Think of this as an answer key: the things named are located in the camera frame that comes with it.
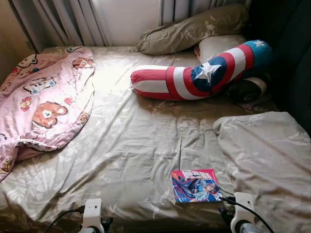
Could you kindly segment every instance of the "captain america pillow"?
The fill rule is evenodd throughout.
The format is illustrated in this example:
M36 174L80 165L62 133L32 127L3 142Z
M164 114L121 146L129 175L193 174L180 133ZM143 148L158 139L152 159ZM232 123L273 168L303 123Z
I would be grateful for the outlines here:
M226 84L264 71L272 59L262 40L247 41L196 67L139 66L131 75L137 94L161 100L199 100Z

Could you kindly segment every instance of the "comic book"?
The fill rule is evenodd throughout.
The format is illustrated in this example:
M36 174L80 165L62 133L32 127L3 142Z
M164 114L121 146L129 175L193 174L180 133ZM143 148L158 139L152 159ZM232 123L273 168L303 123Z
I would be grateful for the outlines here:
M213 169L172 171L172 181L176 202L221 201Z

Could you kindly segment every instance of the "wall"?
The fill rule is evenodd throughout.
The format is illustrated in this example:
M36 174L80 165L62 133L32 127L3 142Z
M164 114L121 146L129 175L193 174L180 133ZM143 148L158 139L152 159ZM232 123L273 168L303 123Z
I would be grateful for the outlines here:
M93 0L110 46L132 46L159 23L160 0Z
M20 27L7 0L0 0L0 33L5 37L16 57L16 63L34 53L27 45L27 37Z

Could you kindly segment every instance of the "bed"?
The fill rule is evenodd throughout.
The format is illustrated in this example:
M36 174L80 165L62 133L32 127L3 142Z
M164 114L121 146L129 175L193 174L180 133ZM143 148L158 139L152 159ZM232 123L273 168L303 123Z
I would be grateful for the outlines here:
M220 202L175 204L171 171L213 168L222 192L232 195L237 187L232 161L219 146L213 124L221 117L257 112L246 112L222 95L161 101L133 92L129 77L137 65L195 66L192 50L165 56L144 55L132 47L91 50L96 64L91 116L62 150L15 165L0 183L1 231L42 231L62 211L91 198L102 199L102 215L114 217L111 230L116 233L225 229ZM258 109L277 110L272 102ZM258 200L256 208L264 210ZM81 221L79 214L67 215L53 231L77 232Z

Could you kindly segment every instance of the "dark fabric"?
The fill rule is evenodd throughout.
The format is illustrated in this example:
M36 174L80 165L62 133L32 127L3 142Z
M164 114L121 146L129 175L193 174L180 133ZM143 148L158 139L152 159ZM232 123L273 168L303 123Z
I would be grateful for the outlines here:
M274 51L274 101L310 135L310 0L253 0L250 23L249 39L265 40Z

